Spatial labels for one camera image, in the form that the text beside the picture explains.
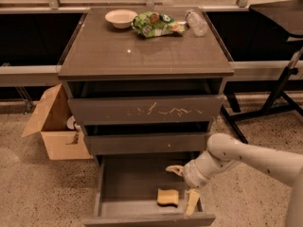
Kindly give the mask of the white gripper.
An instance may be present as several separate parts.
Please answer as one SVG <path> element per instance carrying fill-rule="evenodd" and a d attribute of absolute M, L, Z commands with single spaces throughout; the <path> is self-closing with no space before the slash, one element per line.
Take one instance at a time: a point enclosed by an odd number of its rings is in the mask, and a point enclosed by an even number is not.
<path fill-rule="evenodd" d="M 189 187 L 187 192 L 187 207 L 185 214 L 191 216 L 200 198 L 200 191 L 197 188 L 205 186 L 212 177 L 233 169 L 236 161 L 224 161 L 204 151 L 198 158 L 189 161 L 184 166 L 167 166 L 166 171 L 174 173 L 183 179 Z"/>

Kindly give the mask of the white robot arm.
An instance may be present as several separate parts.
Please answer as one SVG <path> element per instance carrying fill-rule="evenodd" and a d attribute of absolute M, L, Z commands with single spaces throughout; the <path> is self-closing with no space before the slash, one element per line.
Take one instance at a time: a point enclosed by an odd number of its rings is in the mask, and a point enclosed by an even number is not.
<path fill-rule="evenodd" d="M 185 215 L 190 217 L 198 202 L 199 190 L 216 174 L 244 163 L 293 189 L 285 227 L 303 225 L 303 155 L 244 144 L 236 138 L 215 133 L 208 137 L 206 150 L 184 166 L 168 166 L 167 172 L 182 177 L 190 187 Z"/>

